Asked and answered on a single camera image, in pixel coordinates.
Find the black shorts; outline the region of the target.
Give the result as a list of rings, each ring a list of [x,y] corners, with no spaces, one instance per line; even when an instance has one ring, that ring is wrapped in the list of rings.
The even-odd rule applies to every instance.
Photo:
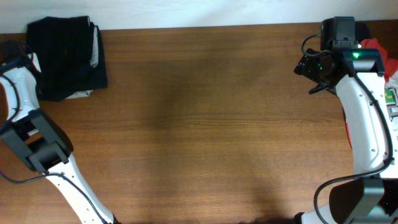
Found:
[[[89,16],[31,22],[26,42],[39,60],[41,100],[62,101],[108,87],[100,29]]]

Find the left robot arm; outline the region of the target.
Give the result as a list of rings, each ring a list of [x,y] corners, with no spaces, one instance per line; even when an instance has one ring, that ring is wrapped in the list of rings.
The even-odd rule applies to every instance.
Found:
[[[1,86],[7,119],[1,140],[32,172],[26,180],[1,177],[13,184],[49,180],[64,196],[82,223],[117,224],[115,215],[97,198],[81,174],[66,133],[40,109],[37,92],[41,76],[34,51],[17,40],[1,44]]]

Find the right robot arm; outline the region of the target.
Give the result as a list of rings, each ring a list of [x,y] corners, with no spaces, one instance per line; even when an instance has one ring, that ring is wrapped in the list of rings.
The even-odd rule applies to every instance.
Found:
[[[320,50],[302,49],[295,68],[343,106],[353,174],[328,180],[327,204],[296,214],[295,223],[397,222],[397,98],[385,89],[377,49],[361,46],[353,17],[322,22]]]

